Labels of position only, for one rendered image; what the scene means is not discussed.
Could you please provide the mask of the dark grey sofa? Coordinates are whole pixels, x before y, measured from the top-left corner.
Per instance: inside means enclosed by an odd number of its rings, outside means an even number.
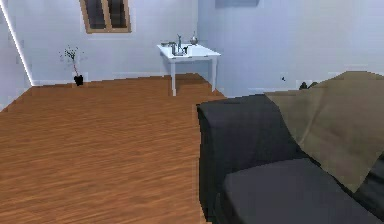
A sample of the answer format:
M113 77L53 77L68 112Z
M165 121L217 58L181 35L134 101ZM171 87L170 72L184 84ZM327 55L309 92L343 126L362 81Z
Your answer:
M265 95L198 105L199 201L211 224L384 224L384 155L357 192L295 142Z

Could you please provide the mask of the white side table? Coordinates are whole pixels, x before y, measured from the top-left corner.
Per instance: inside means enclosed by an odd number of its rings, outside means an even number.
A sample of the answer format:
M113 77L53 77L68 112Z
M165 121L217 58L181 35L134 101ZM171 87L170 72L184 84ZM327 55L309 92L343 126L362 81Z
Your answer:
M217 77L217 62L220 53L215 52L199 44L182 44L181 48L183 49L183 52L178 52L174 45L158 45L158 49L160 50L161 55L164 56L170 64L172 95L175 96L177 94L176 64L181 62L210 61L212 74L211 88L212 91L215 91Z

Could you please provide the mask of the grey framed picture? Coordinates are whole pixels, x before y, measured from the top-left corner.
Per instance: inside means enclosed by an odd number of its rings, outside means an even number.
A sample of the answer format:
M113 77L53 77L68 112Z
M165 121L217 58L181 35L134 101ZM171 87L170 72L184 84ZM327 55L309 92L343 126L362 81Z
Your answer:
M257 7L260 0L215 0L215 8L249 8Z

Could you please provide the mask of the house plant in black pot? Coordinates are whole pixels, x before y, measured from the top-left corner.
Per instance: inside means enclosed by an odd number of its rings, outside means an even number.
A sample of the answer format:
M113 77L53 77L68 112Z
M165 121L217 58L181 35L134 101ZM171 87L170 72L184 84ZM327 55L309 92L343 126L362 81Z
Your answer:
M84 84L84 77L79 73L77 68L77 52L79 48L78 47L71 47L68 45L64 51L60 54L60 58L64 59L66 58L69 63L72 64L73 70L75 72L75 75L73 77L74 82L77 86L81 86Z

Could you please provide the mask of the wooden framed window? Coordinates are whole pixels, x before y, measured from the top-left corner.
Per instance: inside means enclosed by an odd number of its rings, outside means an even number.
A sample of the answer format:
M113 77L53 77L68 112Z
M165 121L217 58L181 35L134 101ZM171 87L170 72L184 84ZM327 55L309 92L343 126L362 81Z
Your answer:
M79 0L87 34L131 33L128 0Z

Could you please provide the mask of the olive brown blanket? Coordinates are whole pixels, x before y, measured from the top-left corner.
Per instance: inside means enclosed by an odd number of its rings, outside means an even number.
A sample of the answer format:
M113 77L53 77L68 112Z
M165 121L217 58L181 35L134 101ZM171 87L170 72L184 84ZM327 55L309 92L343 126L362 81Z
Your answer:
M266 96L300 148L357 191L384 153L384 76L347 71L309 89Z

